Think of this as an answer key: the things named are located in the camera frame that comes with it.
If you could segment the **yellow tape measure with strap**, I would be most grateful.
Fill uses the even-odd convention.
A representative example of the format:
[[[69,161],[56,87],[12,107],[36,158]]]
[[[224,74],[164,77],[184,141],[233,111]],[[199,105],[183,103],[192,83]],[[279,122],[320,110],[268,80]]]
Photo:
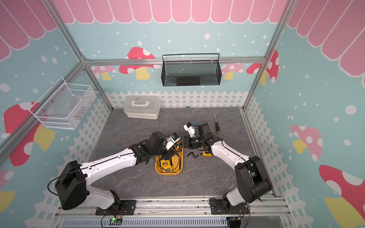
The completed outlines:
[[[206,152],[206,151],[204,151],[204,152],[202,152],[202,153],[200,153],[200,154],[195,154],[194,152],[190,152],[190,153],[188,153],[188,155],[187,155],[187,157],[189,157],[189,156],[192,156],[193,158],[197,158],[197,157],[199,157],[199,156],[203,156],[203,157],[211,157],[212,155],[210,154],[210,153],[208,153],[208,152]]]

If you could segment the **yellow storage tray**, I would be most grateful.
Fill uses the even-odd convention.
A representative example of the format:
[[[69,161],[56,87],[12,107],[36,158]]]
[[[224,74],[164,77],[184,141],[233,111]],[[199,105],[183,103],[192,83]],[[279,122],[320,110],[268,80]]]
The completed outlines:
[[[163,176],[176,176],[181,172],[183,168],[183,148],[181,145],[182,143],[179,142],[172,147],[173,157],[169,160],[164,160],[162,156],[156,158],[155,170],[158,174]]]

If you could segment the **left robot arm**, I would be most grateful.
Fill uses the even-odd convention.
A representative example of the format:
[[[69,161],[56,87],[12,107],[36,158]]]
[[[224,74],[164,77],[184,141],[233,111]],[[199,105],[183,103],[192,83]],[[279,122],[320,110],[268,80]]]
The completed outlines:
[[[62,209],[89,206],[108,213],[122,210],[122,202],[115,191],[101,190],[92,187],[92,184],[121,169],[149,162],[157,156],[169,160],[175,155],[173,147],[179,141],[177,133],[167,137],[161,132],[155,132],[149,139],[130,145],[111,156],[85,163],[69,162],[55,182]]]

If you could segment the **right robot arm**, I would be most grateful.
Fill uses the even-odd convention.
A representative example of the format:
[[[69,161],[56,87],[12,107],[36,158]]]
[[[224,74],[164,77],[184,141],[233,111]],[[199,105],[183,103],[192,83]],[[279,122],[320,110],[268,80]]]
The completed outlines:
[[[223,196],[228,206],[252,203],[273,189],[269,174],[258,156],[249,157],[233,149],[212,133],[208,123],[188,122],[183,127],[189,134],[182,137],[183,148],[201,149],[234,169],[237,187]]]

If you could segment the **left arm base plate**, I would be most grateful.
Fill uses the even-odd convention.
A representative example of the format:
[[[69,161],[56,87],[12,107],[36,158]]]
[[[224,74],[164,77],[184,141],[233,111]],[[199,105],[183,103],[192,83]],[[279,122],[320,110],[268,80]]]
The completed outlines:
[[[136,200],[119,200],[108,209],[97,208],[96,215],[133,215],[136,209]]]

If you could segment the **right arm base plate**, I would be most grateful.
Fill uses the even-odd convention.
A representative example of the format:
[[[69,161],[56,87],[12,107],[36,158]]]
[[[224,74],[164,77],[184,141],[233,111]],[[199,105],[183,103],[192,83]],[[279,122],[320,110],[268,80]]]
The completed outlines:
[[[211,213],[213,215],[221,214],[249,214],[249,207],[246,202],[232,206],[226,199],[210,198],[209,205],[211,207]]]

